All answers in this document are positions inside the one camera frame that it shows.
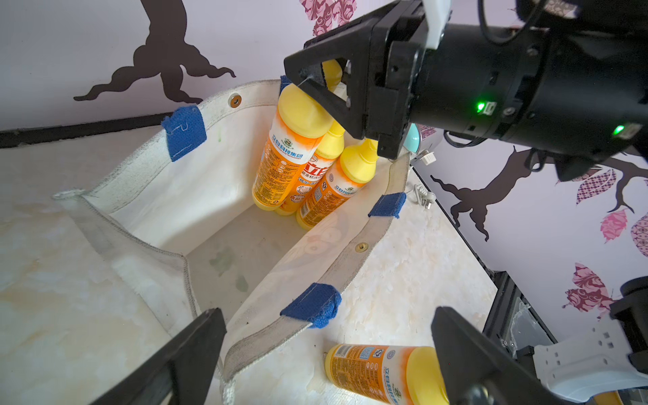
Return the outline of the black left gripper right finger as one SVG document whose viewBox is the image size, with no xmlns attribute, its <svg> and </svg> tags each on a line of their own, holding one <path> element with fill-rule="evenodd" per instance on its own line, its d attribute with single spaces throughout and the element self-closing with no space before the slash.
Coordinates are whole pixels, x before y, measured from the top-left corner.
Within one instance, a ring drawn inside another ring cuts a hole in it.
<svg viewBox="0 0 648 405">
<path fill-rule="evenodd" d="M 451 404 L 562 403 L 452 307 L 435 310 L 431 333 Z"/>
</svg>

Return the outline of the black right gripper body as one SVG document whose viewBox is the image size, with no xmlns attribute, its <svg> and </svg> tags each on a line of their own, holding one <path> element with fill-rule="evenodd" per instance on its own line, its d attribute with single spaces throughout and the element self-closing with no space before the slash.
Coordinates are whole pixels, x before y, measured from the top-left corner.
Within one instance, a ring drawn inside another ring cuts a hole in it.
<svg viewBox="0 0 648 405">
<path fill-rule="evenodd" d="M 395 3 L 371 29 L 364 136 L 389 160 L 398 157 L 408 131 L 427 35 L 421 1 Z"/>
</svg>

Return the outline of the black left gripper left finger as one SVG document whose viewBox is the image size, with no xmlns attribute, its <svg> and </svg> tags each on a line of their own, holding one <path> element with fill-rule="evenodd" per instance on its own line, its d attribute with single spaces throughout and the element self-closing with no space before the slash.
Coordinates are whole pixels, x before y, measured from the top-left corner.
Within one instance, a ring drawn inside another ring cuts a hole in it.
<svg viewBox="0 0 648 405">
<path fill-rule="evenodd" d="M 222 310 L 206 310 L 94 403 L 204 404 L 225 335 Z"/>
</svg>

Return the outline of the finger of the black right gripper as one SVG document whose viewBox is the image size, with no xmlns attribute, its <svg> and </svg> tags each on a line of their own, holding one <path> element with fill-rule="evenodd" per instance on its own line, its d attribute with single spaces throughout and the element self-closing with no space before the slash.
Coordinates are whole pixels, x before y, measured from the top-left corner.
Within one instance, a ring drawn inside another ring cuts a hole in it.
<svg viewBox="0 0 648 405">
<path fill-rule="evenodd" d="M 283 61 L 285 75 L 356 139 L 366 136 L 371 32 L 356 20 L 305 43 Z"/>
</svg>

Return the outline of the white canvas shopping bag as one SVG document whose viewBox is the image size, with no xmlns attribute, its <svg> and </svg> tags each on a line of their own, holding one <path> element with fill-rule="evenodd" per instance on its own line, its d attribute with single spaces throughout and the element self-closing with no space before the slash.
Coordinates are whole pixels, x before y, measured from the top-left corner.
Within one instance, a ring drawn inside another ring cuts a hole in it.
<svg viewBox="0 0 648 405">
<path fill-rule="evenodd" d="M 386 197 L 403 196 L 407 157 L 379 164 L 376 179 L 310 231 L 324 245 L 285 241 L 290 221 L 254 225 L 252 184 L 285 81 L 263 80 L 216 94 L 165 119 L 162 130 L 97 187 L 60 192 L 64 206 L 101 258 L 175 336 L 205 311 L 197 292 L 208 283 L 197 255 L 231 249 L 261 277 L 228 314 L 216 340 L 213 381 L 223 403 L 236 400 L 237 377 L 324 316 L 318 305 L 286 317 L 308 289 L 331 300 L 375 255 L 392 218 L 371 214 Z"/>
</svg>

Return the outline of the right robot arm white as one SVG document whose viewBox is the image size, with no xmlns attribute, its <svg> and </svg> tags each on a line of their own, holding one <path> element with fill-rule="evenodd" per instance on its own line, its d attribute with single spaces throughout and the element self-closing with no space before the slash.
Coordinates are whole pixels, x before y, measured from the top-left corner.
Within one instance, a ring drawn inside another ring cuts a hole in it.
<svg viewBox="0 0 648 405">
<path fill-rule="evenodd" d="M 447 1 L 396 1 L 285 59 L 287 77 L 353 138 L 393 160 L 409 127 L 472 147 L 527 146 L 526 164 L 585 174 L 628 148 L 647 153 L 647 4 L 577 1 L 565 18 L 519 1 L 519 30 L 450 21 Z"/>
</svg>

